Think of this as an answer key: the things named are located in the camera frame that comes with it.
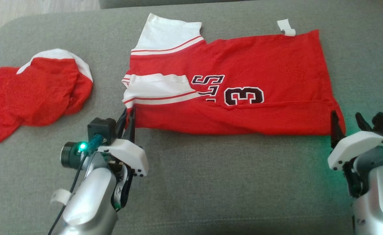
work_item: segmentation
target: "white tag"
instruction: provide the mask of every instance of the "white tag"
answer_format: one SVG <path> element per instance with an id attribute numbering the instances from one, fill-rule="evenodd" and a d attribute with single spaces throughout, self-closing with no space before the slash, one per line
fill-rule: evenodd
<path id="1" fill-rule="evenodd" d="M 66 205 L 71 198 L 71 193 L 68 190 L 65 189 L 58 189 L 55 190 L 52 194 L 51 202 L 60 202 L 64 205 Z"/>
<path id="2" fill-rule="evenodd" d="M 277 25 L 280 28 L 280 31 L 284 33 L 284 35 L 291 37 L 296 35 L 296 30 L 290 27 L 289 19 L 277 21 Z"/>

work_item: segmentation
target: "red jersey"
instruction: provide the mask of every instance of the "red jersey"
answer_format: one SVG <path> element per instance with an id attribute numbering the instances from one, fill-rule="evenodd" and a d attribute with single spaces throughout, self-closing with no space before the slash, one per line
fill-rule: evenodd
<path id="1" fill-rule="evenodd" d="M 318 30 L 207 43 L 200 27 L 149 15 L 122 80 L 136 127 L 329 135 L 336 110 L 345 131 Z"/>

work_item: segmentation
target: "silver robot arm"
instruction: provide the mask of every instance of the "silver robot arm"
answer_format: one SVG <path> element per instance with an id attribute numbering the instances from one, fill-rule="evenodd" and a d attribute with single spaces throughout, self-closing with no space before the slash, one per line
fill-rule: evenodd
<path id="1" fill-rule="evenodd" d="M 343 171 L 352 204 L 356 235 L 383 235 L 383 113 L 373 118 L 371 128 L 360 113 L 356 114 L 362 131 L 345 137 L 332 115 L 330 169 Z"/>
<path id="2" fill-rule="evenodd" d="M 76 178 L 81 170 L 86 174 L 76 192 L 59 189 L 53 193 L 51 202 L 58 201 L 64 206 L 49 234 L 112 233 L 117 211 L 126 205 L 133 177 L 148 174 L 145 152 L 134 143 L 134 117 L 133 111 L 123 135 L 126 112 L 118 123 L 97 118 L 88 125 L 88 143 L 68 142 L 62 148 L 62 165 L 78 169 Z"/>

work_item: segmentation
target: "gray couch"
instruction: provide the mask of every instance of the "gray couch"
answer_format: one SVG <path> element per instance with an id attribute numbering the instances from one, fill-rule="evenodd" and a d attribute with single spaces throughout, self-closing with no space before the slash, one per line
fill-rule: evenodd
<path id="1" fill-rule="evenodd" d="M 244 0 L 99 0 L 100 8 L 126 8 L 142 6 L 163 6 L 174 4 L 193 4 L 193 3 L 218 3 L 235 2 Z"/>
<path id="2" fill-rule="evenodd" d="M 348 134 L 383 111 L 383 0 L 274 0 L 108 9 L 31 16 L 0 29 L 0 66 L 20 67 L 37 52 L 61 48 L 90 65 L 94 89 L 84 109 L 53 125 L 21 127 L 0 144 L 0 235 L 46 234 L 68 189 L 66 141 L 87 138 L 95 117 L 117 118 L 120 80 L 150 12 L 202 21 L 207 41 L 277 34 L 289 18 L 297 33 L 320 29 L 336 99 Z M 114 234 L 349 235 L 351 199 L 340 172 L 328 168 L 329 137 L 196 136 L 139 129 L 150 171 L 135 178 Z"/>

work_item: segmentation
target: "folded fabric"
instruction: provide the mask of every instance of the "folded fabric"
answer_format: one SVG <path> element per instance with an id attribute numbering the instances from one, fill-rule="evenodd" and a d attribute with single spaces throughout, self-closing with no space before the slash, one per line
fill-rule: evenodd
<path id="1" fill-rule="evenodd" d="M 62 49 L 40 52 L 20 68 L 1 67 L 0 143 L 20 125 L 50 125 L 77 113 L 92 87 L 88 64 Z"/>

